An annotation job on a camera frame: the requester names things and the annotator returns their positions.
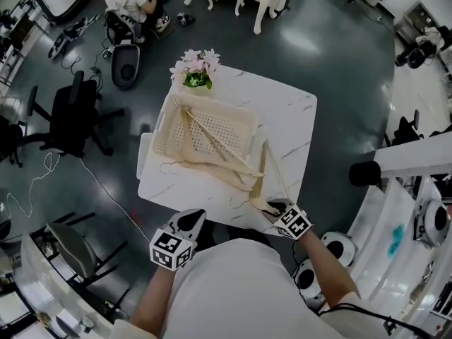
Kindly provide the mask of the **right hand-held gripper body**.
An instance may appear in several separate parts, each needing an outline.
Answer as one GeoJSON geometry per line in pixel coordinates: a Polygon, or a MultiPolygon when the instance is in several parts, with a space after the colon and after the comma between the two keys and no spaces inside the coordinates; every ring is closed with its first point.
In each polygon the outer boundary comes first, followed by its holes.
{"type": "Polygon", "coordinates": [[[276,220],[273,226],[282,236],[298,240],[313,227],[313,224],[304,210],[293,205],[276,220]]]}

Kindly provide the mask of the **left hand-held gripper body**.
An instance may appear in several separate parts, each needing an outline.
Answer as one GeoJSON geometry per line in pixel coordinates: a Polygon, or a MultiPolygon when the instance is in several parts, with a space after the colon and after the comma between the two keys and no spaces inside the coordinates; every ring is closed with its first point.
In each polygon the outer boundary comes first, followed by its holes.
{"type": "Polygon", "coordinates": [[[150,260],[163,268],[177,271],[194,255],[196,241],[185,239],[169,225],[158,228],[150,242],[150,260]]]}

